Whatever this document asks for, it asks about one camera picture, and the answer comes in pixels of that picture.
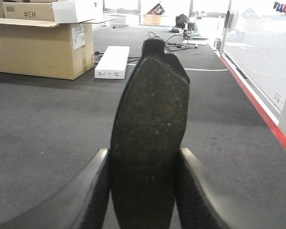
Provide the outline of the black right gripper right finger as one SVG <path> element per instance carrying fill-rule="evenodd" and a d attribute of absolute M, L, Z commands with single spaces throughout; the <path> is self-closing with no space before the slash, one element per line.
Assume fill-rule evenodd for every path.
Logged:
<path fill-rule="evenodd" d="M 175 197 L 183 229 L 230 229 L 231 190 L 206 170 L 188 148 L 177 159 Z"/>

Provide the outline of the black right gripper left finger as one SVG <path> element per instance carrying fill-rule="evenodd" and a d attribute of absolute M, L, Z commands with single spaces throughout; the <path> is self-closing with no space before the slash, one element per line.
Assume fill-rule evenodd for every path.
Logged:
<path fill-rule="evenodd" d="M 109 192 L 109 150 L 103 148 L 70 183 L 0 229 L 100 229 Z"/>

